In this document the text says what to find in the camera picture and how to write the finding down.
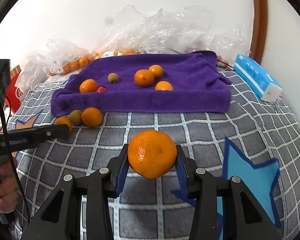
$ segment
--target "black cable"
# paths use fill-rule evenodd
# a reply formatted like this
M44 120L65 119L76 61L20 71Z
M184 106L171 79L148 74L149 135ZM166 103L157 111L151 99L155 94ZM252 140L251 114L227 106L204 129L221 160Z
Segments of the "black cable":
M25 192L23 191L23 188L22 188L19 176L18 176L18 172L17 172L17 169L14 165L13 157L12 157L12 154L11 154L10 143L9 143L9 138L8 138L8 131L7 131L7 125L6 125L6 119L5 119L5 116L4 116L4 111L3 111L3 108L2 108L1 102L0 102L0 118L1 118L1 123L2 123L4 143L5 143L5 146L7 148L7 153L8 153L8 156L9 156L10 164L12 166L13 174L14 174L16 180L17 180L17 184L18 184L18 187L19 187L19 190L20 190L20 193L21 193L21 197L22 197L22 200L23 200L23 205L26 209L27 224L29 224L29 222L30 222L29 208L28 208L28 205L27 205Z
M7 119L7 124L9 123L9 119L11 117L11 102L10 102L10 99L6 96L6 99L8 100L9 102L9 108L10 108L10 111L9 111L9 116L8 116L8 119Z

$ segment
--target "purple towel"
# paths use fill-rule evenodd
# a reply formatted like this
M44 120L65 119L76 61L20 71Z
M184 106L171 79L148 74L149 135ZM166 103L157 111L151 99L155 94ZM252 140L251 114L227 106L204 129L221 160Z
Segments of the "purple towel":
M141 54L107 57L93 61L77 75L72 75L64 89L53 93L51 114L62 116L75 109L96 107L102 112L191 113L226 112L231 81L215 69L216 54L200 51L189 54ZM164 75L154 84L141 88L133 81L136 71L160 65ZM107 77L117 73L117 84ZM94 79L107 92L79 92L80 84ZM157 82L166 80L174 91L157 91Z

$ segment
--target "red fruit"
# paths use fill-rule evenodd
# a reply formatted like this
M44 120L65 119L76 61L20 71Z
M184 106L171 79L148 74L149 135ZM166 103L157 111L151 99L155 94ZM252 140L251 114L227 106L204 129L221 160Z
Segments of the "red fruit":
M104 88L104 87L99 87L97 89L97 92L106 92L106 91L108 91L108 90L106 88Z

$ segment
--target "white wall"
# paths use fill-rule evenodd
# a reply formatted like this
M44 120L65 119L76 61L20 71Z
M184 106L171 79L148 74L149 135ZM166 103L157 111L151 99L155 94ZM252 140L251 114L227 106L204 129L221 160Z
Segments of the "white wall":
M10 58L22 67L26 55L44 49L49 38L67 38L91 50L103 33L106 18L130 1L19 0L0 24L0 58ZM214 32L245 24L251 35L253 0L150 0L146 6L176 10L197 4L215 14Z
M300 124L300 16L287 0L268 0L269 21L262 65L283 88Z

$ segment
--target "bag of oranges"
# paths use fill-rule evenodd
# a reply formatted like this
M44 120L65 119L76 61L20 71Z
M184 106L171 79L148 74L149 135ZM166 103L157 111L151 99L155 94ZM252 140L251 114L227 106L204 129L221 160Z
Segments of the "bag of oranges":
M87 49L79 48L67 40L49 39L47 47L53 55L53 65L46 65L44 70L50 76L56 74L65 75L84 68L95 59L95 56L90 54Z

